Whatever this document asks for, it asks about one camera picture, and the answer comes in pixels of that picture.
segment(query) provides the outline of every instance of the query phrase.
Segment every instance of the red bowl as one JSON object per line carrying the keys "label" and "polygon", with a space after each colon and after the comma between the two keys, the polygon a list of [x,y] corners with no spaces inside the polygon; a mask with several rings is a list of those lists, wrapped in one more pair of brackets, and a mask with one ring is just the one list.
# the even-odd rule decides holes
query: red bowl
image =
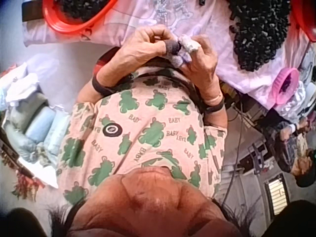
{"label": "red bowl", "polygon": [[54,0],[43,0],[43,14],[45,21],[53,30],[62,34],[78,34],[104,17],[117,1],[110,0],[98,14],[86,22],[67,17]]}
{"label": "red bowl", "polygon": [[311,42],[316,42],[316,3],[315,0],[292,0],[292,10],[297,24]]}

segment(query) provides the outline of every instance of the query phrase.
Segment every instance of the green bear print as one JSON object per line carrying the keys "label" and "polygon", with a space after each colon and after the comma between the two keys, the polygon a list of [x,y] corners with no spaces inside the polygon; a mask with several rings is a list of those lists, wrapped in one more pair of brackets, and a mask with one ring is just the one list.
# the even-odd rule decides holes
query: green bear print
{"label": "green bear print", "polygon": [[224,153],[225,153],[225,151],[221,149],[220,152],[221,152],[221,158],[224,158]]}
{"label": "green bear print", "polygon": [[173,158],[172,150],[168,149],[166,152],[157,152],[157,155],[161,155],[163,158],[169,160],[171,163],[173,163],[175,166],[179,165],[179,161],[176,158]]}
{"label": "green bear print", "polygon": [[224,132],[218,130],[218,131],[217,131],[217,136],[218,136],[218,137],[224,137]]}
{"label": "green bear print", "polygon": [[212,183],[213,183],[213,174],[214,174],[213,170],[211,170],[211,172],[208,173],[208,184],[209,185],[212,185]]}
{"label": "green bear print", "polygon": [[181,166],[172,166],[171,167],[171,175],[174,179],[184,179],[187,180],[187,177],[182,172]]}
{"label": "green bear print", "polygon": [[176,105],[173,105],[173,108],[182,111],[185,115],[189,115],[191,112],[188,110],[188,105],[191,104],[191,101],[184,96],[182,96],[182,99]]}
{"label": "green bear print", "polygon": [[180,87],[182,87],[182,85],[179,82],[177,82],[177,81],[173,81],[172,82],[172,87],[173,88],[180,88]]}
{"label": "green bear print", "polygon": [[114,161],[109,161],[107,157],[102,157],[100,167],[94,168],[92,174],[88,177],[89,184],[91,186],[99,186],[105,178],[110,176],[114,166]]}
{"label": "green bear print", "polygon": [[109,103],[109,99],[111,98],[111,96],[107,96],[107,97],[104,97],[101,101],[101,105],[100,106],[104,106],[104,105],[107,105]]}
{"label": "green bear print", "polygon": [[146,86],[152,86],[158,83],[159,83],[158,77],[148,78],[147,80],[143,81],[143,84],[145,84]]}
{"label": "green bear print", "polygon": [[168,99],[166,98],[167,94],[166,93],[161,93],[157,90],[154,90],[154,97],[153,99],[149,99],[146,101],[147,106],[155,106],[159,110],[162,110],[165,106],[165,103],[168,102]]}
{"label": "green bear print", "polygon": [[187,133],[188,133],[188,138],[187,141],[191,144],[194,145],[194,142],[197,139],[197,133],[194,131],[192,125],[190,125],[190,127],[187,129]]}
{"label": "green bear print", "polygon": [[216,156],[213,156],[213,161],[214,161],[214,165],[216,167],[216,170],[217,170],[217,173],[220,173],[220,168],[219,168],[219,165],[218,165],[218,161],[217,161],[217,157]]}
{"label": "green bear print", "polygon": [[210,150],[216,146],[216,137],[204,134],[205,149]]}
{"label": "green bear print", "polygon": [[133,86],[133,81],[127,81],[123,84],[120,84],[115,87],[117,92],[125,91],[125,90],[130,90]]}
{"label": "green bear print", "polygon": [[89,106],[87,105],[84,110],[90,112]]}
{"label": "green bear print", "polygon": [[105,115],[105,117],[103,119],[99,119],[99,121],[102,123],[103,126],[106,126],[109,123],[114,122],[113,120],[110,120],[108,115]]}
{"label": "green bear print", "polygon": [[130,145],[132,145],[132,142],[129,140],[129,135],[130,133],[123,135],[122,142],[119,145],[118,155],[125,155]]}
{"label": "green bear print", "polygon": [[84,103],[77,104],[77,112],[84,107]]}
{"label": "green bear print", "polygon": [[57,169],[57,170],[56,170],[56,176],[58,177],[59,175],[62,174],[62,172],[63,172],[62,169]]}
{"label": "green bear print", "polygon": [[122,98],[118,105],[120,105],[120,112],[122,114],[127,113],[128,110],[136,110],[139,107],[137,99],[133,98],[133,94],[130,90],[121,93]]}
{"label": "green bear print", "polygon": [[72,167],[81,167],[85,152],[82,150],[84,141],[74,138],[68,138],[64,146],[64,154],[61,158],[64,163]]}
{"label": "green bear print", "polygon": [[198,112],[198,125],[203,127],[203,116]]}
{"label": "green bear print", "polygon": [[156,121],[156,118],[153,117],[153,122],[150,124],[150,127],[144,128],[141,135],[138,138],[138,141],[141,144],[147,143],[153,147],[159,147],[161,145],[161,140],[164,137],[163,129],[166,126],[164,122]]}
{"label": "green bear print", "polygon": [[198,154],[199,154],[199,158],[200,159],[207,158],[207,154],[206,154],[206,151],[205,151],[204,144],[199,144],[198,145]]}
{"label": "green bear print", "polygon": [[164,76],[167,78],[172,78],[172,77],[174,77],[174,72],[172,69],[165,68],[165,69],[161,69],[159,71],[156,71],[156,75]]}
{"label": "green bear print", "polygon": [[85,121],[83,122],[83,125],[81,126],[80,132],[84,131],[86,128],[89,128],[92,123],[92,120],[94,119],[95,114],[89,115]]}
{"label": "green bear print", "polygon": [[220,187],[221,187],[220,184],[214,184],[214,194],[213,194],[213,196],[215,196],[215,194],[219,191]]}
{"label": "green bear print", "polygon": [[201,181],[201,176],[199,175],[199,171],[201,170],[201,165],[198,164],[197,161],[194,161],[194,171],[190,173],[190,179],[188,180],[190,184],[199,188],[199,183]]}
{"label": "green bear print", "polygon": [[70,190],[64,191],[65,199],[71,204],[75,205],[79,201],[85,199],[89,193],[88,189],[84,189],[82,186],[79,186],[78,182],[74,182],[74,186]]}
{"label": "green bear print", "polygon": [[68,124],[68,127],[67,127],[67,130],[66,130],[66,133],[65,133],[65,135],[68,135],[68,134],[70,134],[69,128],[70,128],[70,122],[69,122],[69,124]]}
{"label": "green bear print", "polygon": [[142,163],[142,167],[148,167],[148,166],[152,166],[154,163],[156,163],[157,161],[162,160],[162,158],[154,158],[154,159],[150,159],[148,161],[145,161]]}

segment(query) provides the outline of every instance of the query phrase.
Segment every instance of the white sheet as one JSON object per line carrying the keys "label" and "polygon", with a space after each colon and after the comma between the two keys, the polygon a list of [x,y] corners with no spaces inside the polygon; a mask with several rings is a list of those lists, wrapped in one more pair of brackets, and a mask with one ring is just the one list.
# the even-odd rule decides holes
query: white sheet
{"label": "white sheet", "polygon": [[218,52],[216,73],[220,79],[270,109],[274,105],[269,99],[273,81],[282,68],[300,65],[308,38],[296,28],[291,17],[288,37],[277,51],[275,60],[253,73],[241,71],[233,53],[230,14],[224,0],[208,0],[205,6],[199,6],[197,0],[119,0],[103,20],[76,36],[58,34],[43,20],[23,23],[24,43],[28,46],[33,43],[90,41],[121,46],[135,28],[161,23],[176,36],[207,34]]}

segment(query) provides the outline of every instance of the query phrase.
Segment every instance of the pink container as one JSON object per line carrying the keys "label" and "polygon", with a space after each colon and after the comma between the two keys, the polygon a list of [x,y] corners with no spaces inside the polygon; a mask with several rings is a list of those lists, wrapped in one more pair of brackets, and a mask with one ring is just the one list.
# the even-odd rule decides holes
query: pink container
{"label": "pink container", "polygon": [[[272,85],[272,96],[277,105],[283,105],[294,95],[300,79],[299,71],[296,68],[283,68]],[[290,77],[290,85],[286,91],[282,91],[285,80]]]}

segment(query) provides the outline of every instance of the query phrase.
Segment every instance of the wire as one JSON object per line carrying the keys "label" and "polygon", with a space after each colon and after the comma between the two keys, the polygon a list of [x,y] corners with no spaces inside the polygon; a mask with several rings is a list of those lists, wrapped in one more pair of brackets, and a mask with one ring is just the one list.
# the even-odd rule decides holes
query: wire
{"label": "wire", "polygon": [[231,120],[228,120],[228,122],[232,122],[232,121],[234,121],[235,119],[237,119],[238,114],[239,114],[239,113],[237,112],[237,114],[236,114],[235,118],[233,118],[233,119],[231,119]]}
{"label": "wire", "polygon": [[235,161],[235,165],[234,165],[234,170],[233,170],[233,175],[232,175],[232,178],[231,178],[231,181],[229,183],[229,186],[228,186],[228,189],[227,189],[227,192],[225,194],[225,197],[224,197],[224,200],[222,202],[222,207],[225,205],[225,202],[226,202],[226,199],[228,197],[228,194],[232,188],[232,185],[233,185],[233,181],[234,181],[234,176],[235,176],[235,173],[236,173],[236,168],[237,168],[237,164],[238,164],[238,158],[239,158],[239,149],[240,149],[240,142],[241,142],[241,137],[242,137],[242,125],[243,125],[243,115],[242,115],[242,102],[240,102],[240,115],[241,115],[241,123],[240,123],[240,133],[239,133],[239,141],[238,141],[238,146],[237,146],[237,156],[236,156],[236,161]]}

